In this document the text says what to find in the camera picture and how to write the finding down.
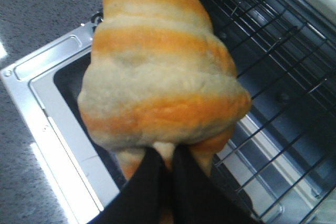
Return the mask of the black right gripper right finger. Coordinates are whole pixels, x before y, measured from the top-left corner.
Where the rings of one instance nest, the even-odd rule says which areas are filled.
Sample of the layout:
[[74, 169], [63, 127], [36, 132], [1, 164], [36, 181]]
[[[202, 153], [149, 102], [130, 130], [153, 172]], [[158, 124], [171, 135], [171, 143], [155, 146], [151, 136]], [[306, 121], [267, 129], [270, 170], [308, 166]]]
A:
[[173, 154], [173, 216], [175, 223], [257, 223], [221, 193], [185, 145]]

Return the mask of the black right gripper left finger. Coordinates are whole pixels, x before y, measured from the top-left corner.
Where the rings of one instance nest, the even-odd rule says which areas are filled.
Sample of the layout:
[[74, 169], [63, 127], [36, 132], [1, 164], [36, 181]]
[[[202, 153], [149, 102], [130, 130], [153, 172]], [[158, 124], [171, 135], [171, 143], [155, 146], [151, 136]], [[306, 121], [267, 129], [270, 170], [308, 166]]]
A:
[[90, 223], [159, 223], [163, 159], [153, 148], [120, 193]]

